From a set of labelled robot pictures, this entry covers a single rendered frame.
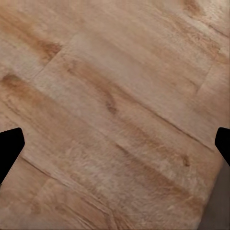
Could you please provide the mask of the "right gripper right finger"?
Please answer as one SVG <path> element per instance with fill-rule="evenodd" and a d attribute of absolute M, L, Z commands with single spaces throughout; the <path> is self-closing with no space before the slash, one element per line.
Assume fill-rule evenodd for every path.
<path fill-rule="evenodd" d="M 230 166 L 230 129 L 223 127 L 218 129 L 215 145 Z"/>

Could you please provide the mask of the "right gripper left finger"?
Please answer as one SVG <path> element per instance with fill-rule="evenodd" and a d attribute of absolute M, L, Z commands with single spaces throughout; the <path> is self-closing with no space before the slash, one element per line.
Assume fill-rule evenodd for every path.
<path fill-rule="evenodd" d="M 0 185 L 25 145 L 21 128 L 0 133 Z"/>

